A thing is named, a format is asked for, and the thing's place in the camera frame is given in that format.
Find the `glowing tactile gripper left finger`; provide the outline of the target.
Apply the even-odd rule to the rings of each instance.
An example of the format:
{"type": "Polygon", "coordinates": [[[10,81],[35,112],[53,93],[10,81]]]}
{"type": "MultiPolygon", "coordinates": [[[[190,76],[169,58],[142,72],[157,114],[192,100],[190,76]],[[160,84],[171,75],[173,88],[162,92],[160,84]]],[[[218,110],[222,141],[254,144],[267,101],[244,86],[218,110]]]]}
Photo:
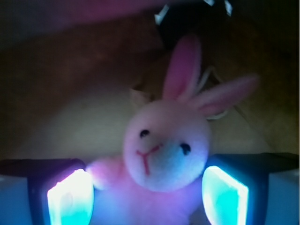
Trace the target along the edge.
{"type": "Polygon", "coordinates": [[[0,162],[2,225],[88,225],[93,205],[91,176],[79,159],[0,162]]]}

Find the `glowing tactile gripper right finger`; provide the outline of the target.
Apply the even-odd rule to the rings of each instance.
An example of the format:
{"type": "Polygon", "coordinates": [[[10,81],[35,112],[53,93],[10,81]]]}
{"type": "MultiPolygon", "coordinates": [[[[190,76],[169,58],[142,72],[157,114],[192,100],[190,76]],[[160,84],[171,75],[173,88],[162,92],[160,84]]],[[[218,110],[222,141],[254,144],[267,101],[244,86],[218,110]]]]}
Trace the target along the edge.
{"type": "Polygon", "coordinates": [[[212,225],[298,225],[300,157],[292,153],[214,154],[202,177],[212,225]]]}

